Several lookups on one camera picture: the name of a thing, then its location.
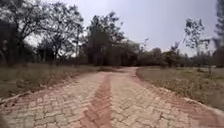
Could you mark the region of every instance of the tall tree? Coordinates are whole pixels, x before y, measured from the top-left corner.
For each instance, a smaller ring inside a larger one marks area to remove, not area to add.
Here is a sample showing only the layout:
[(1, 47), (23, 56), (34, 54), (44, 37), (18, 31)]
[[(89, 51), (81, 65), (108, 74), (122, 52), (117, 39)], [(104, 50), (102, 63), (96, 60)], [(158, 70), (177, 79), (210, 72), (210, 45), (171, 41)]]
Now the tall tree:
[(216, 47), (216, 51), (213, 53), (213, 64), (217, 67), (224, 67), (224, 1), (217, 0), (216, 5), (218, 23), (216, 24), (217, 39), (213, 42)]
[(123, 32), (116, 26), (119, 18), (114, 12), (106, 16), (94, 16), (91, 25), (88, 27), (87, 41), (84, 44), (84, 51), (88, 61), (96, 65), (110, 65), (115, 60), (114, 47), (123, 39)]
[(219, 39), (221, 40), (219, 43), (224, 43), (224, 1), (223, 0), (217, 0), (216, 5), (217, 10), (217, 17), (218, 17), (218, 23), (216, 24), (216, 33), (219, 36)]
[(186, 28), (185, 28), (185, 33), (186, 33), (186, 46), (190, 47), (192, 49), (195, 49), (197, 54), (200, 54), (200, 48), (201, 46), (208, 46), (207, 41), (202, 41), (201, 35), (204, 31), (204, 26), (202, 24), (201, 20), (192, 20), (192, 19), (187, 19), (186, 20)]
[(83, 18), (75, 5), (67, 6), (54, 3), (46, 6), (47, 18), (44, 20), (45, 41), (51, 46), (54, 58), (71, 56), (78, 47), (79, 36), (82, 32)]
[(42, 20), (46, 17), (42, 13), (45, 8), (39, 1), (2, 0), (0, 1), (0, 20), (10, 29), (6, 29), (4, 36), (4, 58), (10, 64), (23, 60), (25, 56), (24, 40), (31, 34), (39, 34)]

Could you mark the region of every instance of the brick path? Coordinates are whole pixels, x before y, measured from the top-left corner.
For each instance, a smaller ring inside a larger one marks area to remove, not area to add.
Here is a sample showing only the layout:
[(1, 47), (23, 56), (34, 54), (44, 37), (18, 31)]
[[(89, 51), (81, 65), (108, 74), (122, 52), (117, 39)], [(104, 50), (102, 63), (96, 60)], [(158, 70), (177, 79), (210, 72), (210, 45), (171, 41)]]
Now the brick path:
[(156, 88), (136, 68), (95, 73), (0, 108), (10, 128), (224, 128), (223, 116)]

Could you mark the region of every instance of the green foliage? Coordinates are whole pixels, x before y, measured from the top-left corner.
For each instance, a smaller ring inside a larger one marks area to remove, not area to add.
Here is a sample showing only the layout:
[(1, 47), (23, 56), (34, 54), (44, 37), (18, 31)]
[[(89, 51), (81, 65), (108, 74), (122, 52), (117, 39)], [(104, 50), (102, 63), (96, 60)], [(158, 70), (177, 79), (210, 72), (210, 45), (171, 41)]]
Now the green foliage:
[(199, 52), (199, 47), (203, 44), (203, 42), (200, 41), (203, 30), (204, 26), (201, 20), (194, 21), (192, 19), (187, 19), (185, 28), (186, 46), (192, 49), (196, 48), (197, 52)]

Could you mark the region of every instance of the grass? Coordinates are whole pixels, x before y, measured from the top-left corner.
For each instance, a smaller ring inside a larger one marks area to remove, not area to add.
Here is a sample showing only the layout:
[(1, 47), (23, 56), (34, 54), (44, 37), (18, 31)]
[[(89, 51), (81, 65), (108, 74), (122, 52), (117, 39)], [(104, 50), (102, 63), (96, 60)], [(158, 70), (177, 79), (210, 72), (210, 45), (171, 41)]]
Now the grass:
[(32, 64), (28, 67), (0, 67), (0, 98), (7, 98), (27, 91), (39, 90), (86, 72), (97, 71), (91, 66), (50, 66)]
[(224, 69), (159, 69), (142, 67), (137, 75), (155, 86), (169, 89), (177, 94), (224, 110)]

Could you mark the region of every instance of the white sky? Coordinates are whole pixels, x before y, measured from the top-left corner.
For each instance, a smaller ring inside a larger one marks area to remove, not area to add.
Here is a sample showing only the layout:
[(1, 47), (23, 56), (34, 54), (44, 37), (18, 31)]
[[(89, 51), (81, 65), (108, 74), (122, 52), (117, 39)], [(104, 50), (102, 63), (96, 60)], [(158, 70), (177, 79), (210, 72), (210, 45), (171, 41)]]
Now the white sky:
[[(84, 25), (90, 24), (94, 15), (106, 15), (115, 11), (124, 22), (125, 36), (135, 42), (149, 38), (147, 47), (168, 50), (176, 41), (182, 41), (185, 20), (202, 19), (205, 37), (215, 36), (216, 0), (59, 0), (78, 6)], [(183, 53), (194, 52), (180, 45)]]

